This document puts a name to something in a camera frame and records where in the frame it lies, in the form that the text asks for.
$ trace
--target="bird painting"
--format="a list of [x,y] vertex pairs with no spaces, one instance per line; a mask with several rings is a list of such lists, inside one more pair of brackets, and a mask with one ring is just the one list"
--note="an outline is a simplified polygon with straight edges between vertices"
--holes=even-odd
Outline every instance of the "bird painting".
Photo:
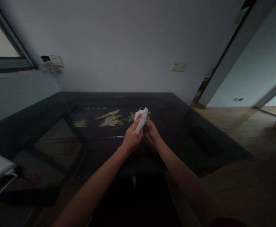
[[115,110],[115,111],[112,111],[112,112],[109,112],[109,113],[107,113],[107,114],[105,114],[105,115],[102,115],[101,117],[98,117],[98,118],[96,118],[95,120],[97,120],[97,119],[99,119],[99,118],[105,118],[105,117],[108,117],[108,116],[115,116],[119,111],[121,111],[121,110]]

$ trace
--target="flower painting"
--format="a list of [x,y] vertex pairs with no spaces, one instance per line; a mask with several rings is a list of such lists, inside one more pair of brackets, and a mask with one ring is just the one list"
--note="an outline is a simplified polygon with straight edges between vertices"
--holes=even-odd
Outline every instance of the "flower painting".
[[73,125],[74,125],[75,128],[85,128],[86,127],[86,125],[85,125],[86,121],[87,120],[84,120],[84,119],[74,121]]
[[[134,112],[130,112],[130,115],[127,115],[127,118],[123,118],[123,119],[119,119],[122,115],[116,115],[119,113],[119,111],[121,110],[115,110],[112,112],[109,112],[105,115],[102,115],[100,117],[97,117],[95,120],[100,119],[100,118],[105,118],[107,117],[104,121],[100,122],[99,127],[105,127],[105,126],[116,126],[116,125],[123,125],[123,122],[131,122],[134,121],[135,118],[135,113]],[[149,119],[149,115],[151,114],[151,112],[147,113],[147,119]]]

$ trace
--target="wall socket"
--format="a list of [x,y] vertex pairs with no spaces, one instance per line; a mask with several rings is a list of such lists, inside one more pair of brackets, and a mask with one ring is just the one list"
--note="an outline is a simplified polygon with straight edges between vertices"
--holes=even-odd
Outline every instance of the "wall socket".
[[62,59],[60,56],[57,55],[49,55],[51,62],[54,63],[56,67],[64,67]]
[[185,62],[173,61],[171,66],[171,71],[184,72],[186,69],[186,65],[187,63]]
[[52,61],[47,61],[42,63],[42,66],[49,72],[49,73],[54,73],[54,72],[58,72],[59,69],[56,67],[56,65],[54,65],[54,63]]

